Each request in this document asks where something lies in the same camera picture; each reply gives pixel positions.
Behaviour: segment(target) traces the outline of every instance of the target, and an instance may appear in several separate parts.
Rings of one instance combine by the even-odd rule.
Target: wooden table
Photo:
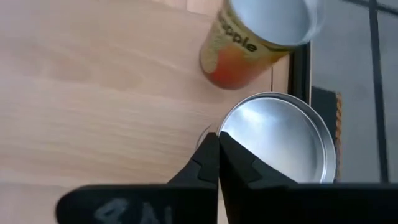
[[[239,100],[287,91],[289,58],[241,90],[213,86],[198,51],[220,2],[161,2],[178,9],[0,0],[1,223],[56,223],[79,185],[164,183]]]

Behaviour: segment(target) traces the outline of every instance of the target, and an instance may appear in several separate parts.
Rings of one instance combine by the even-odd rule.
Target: can
[[[221,88],[244,87],[308,43],[323,15],[321,0],[224,0],[200,50],[201,69]]]
[[[298,183],[332,183],[336,174],[333,138],[302,100],[283,93],[259,93],[238,103],[208,132],[227,132],[263,162]]]

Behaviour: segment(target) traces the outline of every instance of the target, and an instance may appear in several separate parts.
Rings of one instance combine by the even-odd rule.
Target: pineapple can
[[[221,88],[244,87],[309,42],[322,9],[321,0],[224,0],[200,50],[203,73]]]

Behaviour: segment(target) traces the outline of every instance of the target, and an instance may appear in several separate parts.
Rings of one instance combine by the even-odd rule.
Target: silver metal container
[[[238,103],[202,134],[227,132],[266,164],[299,183],[333,182],[336,154],[322,118],[302,100],[260,93]]]

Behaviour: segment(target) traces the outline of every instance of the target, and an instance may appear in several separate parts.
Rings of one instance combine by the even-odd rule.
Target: gray floor
[[[398,0],[378,0],[398,12]],[[342,182],[379,182],[371,31],[367,6],[326,0],[312,42],[312,85],[343,96]],[[398,16],[378,12],[390,181],[398,182]]]

